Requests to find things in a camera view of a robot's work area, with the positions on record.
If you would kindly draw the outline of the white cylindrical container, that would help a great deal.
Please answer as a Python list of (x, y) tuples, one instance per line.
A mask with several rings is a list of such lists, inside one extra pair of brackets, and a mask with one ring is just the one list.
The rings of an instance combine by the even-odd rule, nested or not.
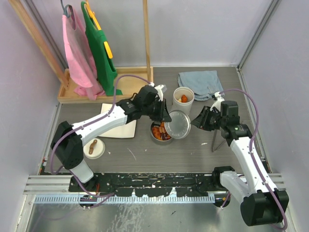
[(180, 110), (189, 115), (193, 101), (193, 91), (188, 87), (179, 87), (173, 92), (173, 103), (171, 109)]

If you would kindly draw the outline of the round metal tin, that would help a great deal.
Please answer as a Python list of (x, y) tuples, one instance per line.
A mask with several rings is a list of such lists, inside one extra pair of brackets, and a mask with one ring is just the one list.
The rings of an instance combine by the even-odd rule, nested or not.
[[(164, 141), (160, 141), (160, 140), (155, 139), (154, 136), (152, 135), (152, 127), (160, 127), (162, 132), (165, 134), (166, 139)], [(153, 141), (158, 145), (168, 145), (168, 144), (173, 142), (173, 138), (167, 133), (167, 131), (165, 129), (165, 123), (164, 122), (153, 121), (151, 123), (151, 126), (150, 126), (150, 135), (151, 135), (151, 138), (153, 139)]]

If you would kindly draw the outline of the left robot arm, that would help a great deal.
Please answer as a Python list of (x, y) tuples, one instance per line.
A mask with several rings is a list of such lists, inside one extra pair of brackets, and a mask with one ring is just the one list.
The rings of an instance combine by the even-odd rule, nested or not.
[(109, 111), (80, 123), (60, 123), (51, 142), (52, 155), (57, 156), (63, 168), (77, 178), (81, 188), (94, 190), (97, 180), (84, 160), (84, 146), (99, 135), (142, 116), (152, 121), (171, 122), (164, 98), (166, 90), (165, 85), (145, 85), (131, 98), (112, 105)]

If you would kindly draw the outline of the round metal tin lid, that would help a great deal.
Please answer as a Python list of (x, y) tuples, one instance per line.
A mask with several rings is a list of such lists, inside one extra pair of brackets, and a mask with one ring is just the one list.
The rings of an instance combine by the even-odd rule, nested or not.
[(191, 129), (189, 116), (180, 110), (170, 111), (169, 116), (171, 117), (171, 122), (165, 122), (167, 134), (173, 139), (185, 138)]

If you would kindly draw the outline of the orange fried chicken piece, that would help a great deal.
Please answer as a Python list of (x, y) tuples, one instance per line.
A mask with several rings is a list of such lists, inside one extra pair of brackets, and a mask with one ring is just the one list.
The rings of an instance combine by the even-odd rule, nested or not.
[(160, 127), (152, 127), (152, 135), (155, 139), (160, 141), (164, 141), (166, 139), (165, 134), (162, 132)]

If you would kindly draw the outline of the blue cloth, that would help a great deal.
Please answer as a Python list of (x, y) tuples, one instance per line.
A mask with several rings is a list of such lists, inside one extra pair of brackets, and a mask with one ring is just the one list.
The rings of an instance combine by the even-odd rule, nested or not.
[(178, 84), (191, 89), (196, 101), (207, 101), (216, 92), (223, 91), (217, 71), (180, 72)]

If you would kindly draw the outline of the metal tongs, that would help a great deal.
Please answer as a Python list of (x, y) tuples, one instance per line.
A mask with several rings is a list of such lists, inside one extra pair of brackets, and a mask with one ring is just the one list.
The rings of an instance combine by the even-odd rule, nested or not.
[(220, 143), (217, 143), (217, 133), (218, 133), (218, 130), (215, 130), (213, 134), (213, 138), (211, 142), (211, 152), (212, 153), (216, 152), (226, 143), (225, 139), (223, 139)]

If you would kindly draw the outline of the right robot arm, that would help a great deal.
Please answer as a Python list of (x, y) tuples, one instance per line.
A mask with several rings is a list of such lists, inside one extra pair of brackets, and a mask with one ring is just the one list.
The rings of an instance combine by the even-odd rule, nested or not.
[(221, 132), (246, 180), (230, 166), (216, 167), (212, 172), (212, 186), (216, 190), (227, 189), (234, 196), (247, 226), (269, 224), (284, 231), (288, 227), (285, 212), (289, 196), (278, 189), (265, 170), (254, 146), (256, 132), (240, 122), (237, 102), (224, 100), (223, 94), (223, 91), (214, 93), (213, 105), (205, 106), (191, 124), (204, 131)]

